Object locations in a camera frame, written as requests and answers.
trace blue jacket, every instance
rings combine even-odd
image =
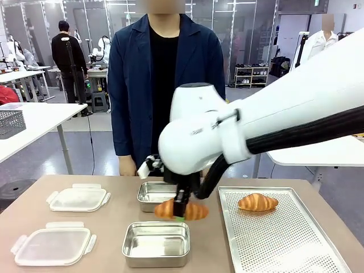
[[[215,33],[182,14],[175,87],[213,84],[225,98],[224,61]],[[115,152],[131,155],[138,168],[151,153],[152,60],[148,16],[116,32],[111,43],[107,89]]]

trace croissant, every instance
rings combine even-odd
[[[154,214],[159,218],[174,219],[173,216],[173,198],[169,199],[154,209]],[[209,214],[209,209],[205,205],[197,204],[195,202],[187,203],[186,212],[184,215],[185,220],[200,220],[206,218]]]
[[[278,205],[278,200],[264,196],[260,193],[253,193],[244,197],[238,202],[239,208],[253,212],[264,212]]]

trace container lid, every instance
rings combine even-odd
[[[93,212],[107,203],[110,193],[99,184],[73,184],[72,188],[53,192],[47,202],[57,212]]]
[[[95,240],[82,222],[51,222],[21,236],[11,252],[19,266],[69,266],[90,252]]]

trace stainless steel container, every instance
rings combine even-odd
[[[189,228],[182,222],[135,222],[122,247],[129,267],[182,267],[190,248]]]
[[[166,182],[145,182],[140,186],[138,201],[143,212],[154,212],[154,207],[176,196],[176,185]]]
[[[219,187],[236,272],[351,272],[292,188]],[[238,201],[251,193],[278,200],[275,210],[248,212]]]

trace black shirt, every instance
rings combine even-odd
[[[87,74],[86,62],[80,44],[75,37],[69,36],[66,33],[59,33],[52,39],[52,57],[59,70],[62,72],[71,72],[71,62],[69,60],[66,42],[61,40],[64,37],[69,38],[77,71],[83,70]]]
[[[164,38],[151,27],[150,47],[152,55],[153,128],[152,154],[158,154],[158,139],[169,123],[169,114],[175,91],[178,37]]]

